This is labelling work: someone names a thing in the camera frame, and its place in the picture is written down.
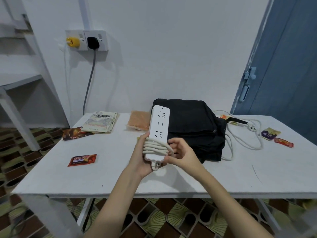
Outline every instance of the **human arm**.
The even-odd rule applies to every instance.
[[[165,156],[164,161],[182,168],[202,184],[237,238],[272,238],[272,235],[204,168],[184,139],[173,138],[168,142],[177,154],[175,157]]]
[[[145,161],[142,155],[143,144],[148,136],[149,133],[140,136],[128,166],[122,171],[109,198],[84,238],[119,237],[125,216],[141,180],[152,172],[150,163]]]

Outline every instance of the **yellow plug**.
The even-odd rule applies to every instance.
[[[79,47],[80,46],[80,41],[77,37],[66,38],[66,43],[70,47]]]

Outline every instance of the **power strip socket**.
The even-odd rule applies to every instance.
[[[163,106],[154,105],[150,121],[149,137],[167,143],[169,121],[170,109]],[[161,164],[164,160],[164,155],[146,154],[144,159]]]

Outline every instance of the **person's right hand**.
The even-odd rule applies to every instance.
[[[195,179],[199,178],[201,172],[205,171],[195,152],[183,138],[172,138],[168,140],[170,147],[174,150],[175,157],[165,156],[164,162],[174,164],[183,169]]]

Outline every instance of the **blue door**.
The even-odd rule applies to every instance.
[[[317,145],[317,0],[274,0],[254,68],[231,111],[273,116]]]

